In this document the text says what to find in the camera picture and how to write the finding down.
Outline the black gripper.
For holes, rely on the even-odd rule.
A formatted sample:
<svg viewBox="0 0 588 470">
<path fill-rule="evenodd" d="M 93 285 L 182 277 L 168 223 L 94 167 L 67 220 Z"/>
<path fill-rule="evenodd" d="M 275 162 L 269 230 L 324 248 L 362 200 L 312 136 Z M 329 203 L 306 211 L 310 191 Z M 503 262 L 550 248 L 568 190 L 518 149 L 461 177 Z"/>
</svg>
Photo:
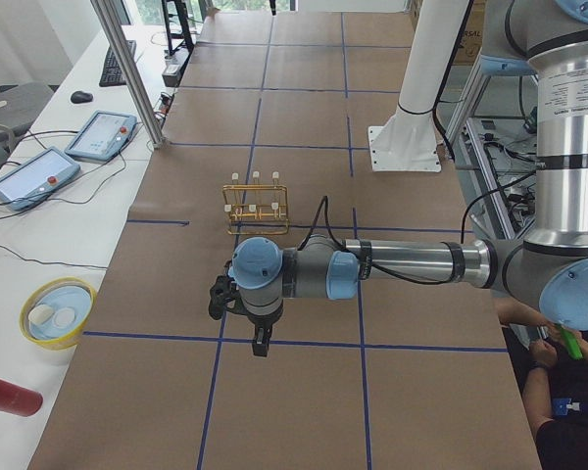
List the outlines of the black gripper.
<svg viewBox="0 0 588 470">
<path fill-rule="evenodd" d="M 254 325 L 252 352 L 254 356 L 267 357 L 270 349 L 271 324 L 259 321 Z"/>
</svg>

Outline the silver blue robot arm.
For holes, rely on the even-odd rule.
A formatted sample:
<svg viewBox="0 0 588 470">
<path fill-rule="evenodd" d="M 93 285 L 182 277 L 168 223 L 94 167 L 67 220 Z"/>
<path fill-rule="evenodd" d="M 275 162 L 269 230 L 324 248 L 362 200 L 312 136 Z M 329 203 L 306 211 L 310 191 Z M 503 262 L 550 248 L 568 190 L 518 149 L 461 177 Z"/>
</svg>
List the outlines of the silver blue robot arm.
<svg viewBox="0 0 588 470">
<path fill-rule="evenodd" d="M 492 1 L 484 48 L 538 76 L 535 220 L 521 239 L 422 244 L 309 233 L 282 249 L 250 238 L 211 288 L 210 316 L 247 317 L 253 352 L 264 356 L 285 300 L 350 299 L 361 281 L 388 276 L 502 290 L 553 323 L 588 330 L 588 1 Z"/>
</svg>

